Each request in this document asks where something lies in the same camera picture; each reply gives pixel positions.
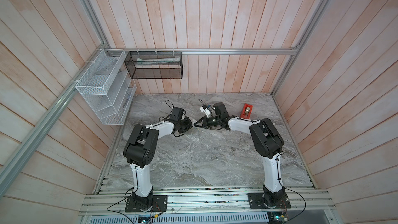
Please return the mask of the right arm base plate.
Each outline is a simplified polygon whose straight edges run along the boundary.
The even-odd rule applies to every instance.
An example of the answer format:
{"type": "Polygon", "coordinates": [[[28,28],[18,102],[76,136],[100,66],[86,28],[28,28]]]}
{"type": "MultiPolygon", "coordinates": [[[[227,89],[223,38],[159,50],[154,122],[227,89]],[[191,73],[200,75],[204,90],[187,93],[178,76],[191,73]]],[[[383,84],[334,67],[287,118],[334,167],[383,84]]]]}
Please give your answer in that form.
{"type": "Polygon", "coordinates": [[[276,198],[269,193],[250,193],[247,196],[251,209],[291,208],[287,194],[282,194],[276,198]]]}

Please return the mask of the clear bubble wrap sheet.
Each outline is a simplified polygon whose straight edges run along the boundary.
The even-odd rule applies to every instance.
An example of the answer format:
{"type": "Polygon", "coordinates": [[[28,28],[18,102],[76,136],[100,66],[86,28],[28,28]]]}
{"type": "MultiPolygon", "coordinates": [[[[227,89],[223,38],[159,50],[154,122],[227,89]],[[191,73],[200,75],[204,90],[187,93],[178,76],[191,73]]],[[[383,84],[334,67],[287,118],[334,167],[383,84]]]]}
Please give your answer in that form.
{"type": "MultiPolygon", "coordinates": [[[[214,106],[211,106],[210,105],[210,107],[211,107],[211,110],[212,110],[212,113],[213,113],[213,115],[215,115],[215,111],[214,111],[214,109],[213,109],[213,107],[214,106]]],[[[252,121],[250,121],[250,120],[248,120],[248,119],[241,119],[241,118],[239,118],[239,117],[237,117],[237,116],[230,116],[230,119],[229,119],[229,121],[228,121],[228,125],[229,125],[229,127],[230,127],[230,131],[239,131],[239,132],[243,132],[243,133],[247,133],[247,134],[249,134],[250,133],[250,126],[251,125],[253,125],[253,124],[257,124],[258,122],[257,121],[255,121],[255,122],[252,122],[252,121]]]]}

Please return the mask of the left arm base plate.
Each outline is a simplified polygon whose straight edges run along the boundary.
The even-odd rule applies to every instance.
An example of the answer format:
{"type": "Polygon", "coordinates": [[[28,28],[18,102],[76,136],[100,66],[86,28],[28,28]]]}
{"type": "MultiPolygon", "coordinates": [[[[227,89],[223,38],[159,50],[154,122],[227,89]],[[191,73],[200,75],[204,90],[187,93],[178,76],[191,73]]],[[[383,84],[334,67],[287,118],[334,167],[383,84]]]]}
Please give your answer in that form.
{"type": "Polygon", "coordinates": [[[148,197],[139,197],[132,195],[127,198],[125,212],[146,212],[146,211],[159,211],[165,212],[167,210],[167,195],[149,195],[148,197]]]}

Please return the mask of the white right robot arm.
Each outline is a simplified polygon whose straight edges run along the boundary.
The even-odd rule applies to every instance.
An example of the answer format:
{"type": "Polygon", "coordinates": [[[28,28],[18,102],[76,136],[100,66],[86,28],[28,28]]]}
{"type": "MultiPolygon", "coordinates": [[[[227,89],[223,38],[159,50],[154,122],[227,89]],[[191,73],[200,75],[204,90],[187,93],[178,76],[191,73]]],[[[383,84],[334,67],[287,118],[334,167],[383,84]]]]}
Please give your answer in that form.
{"type": "Polygon", "coordinates": [[[213,107],[203,103],[200,111],[205,116],[194,124],[195,127],[203,129],[220,127],[251,135],[255,150],[263,162],[265,192],[270,194],[285,192],[279,164],[284,140],[270,119],[251,120],[230,116],[222,102],[214,104],[213,107]]]}

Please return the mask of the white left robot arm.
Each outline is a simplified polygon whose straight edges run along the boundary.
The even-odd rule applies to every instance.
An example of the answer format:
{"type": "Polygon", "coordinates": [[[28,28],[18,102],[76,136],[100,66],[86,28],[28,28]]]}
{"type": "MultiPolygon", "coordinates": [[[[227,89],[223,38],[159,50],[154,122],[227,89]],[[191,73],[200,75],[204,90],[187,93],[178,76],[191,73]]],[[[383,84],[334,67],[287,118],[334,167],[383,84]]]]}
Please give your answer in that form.
{"type": "Polygon", "coordinates": [[[153,186],[150,181],[150,164],[154,158],[158,140],[167,135],[178,138],[192,128],[192,121],[183,108],[173,107],[170,114],[158,123],[137,124],[123,150],[134,179],[134,194],[148,198],[153,186]]]}

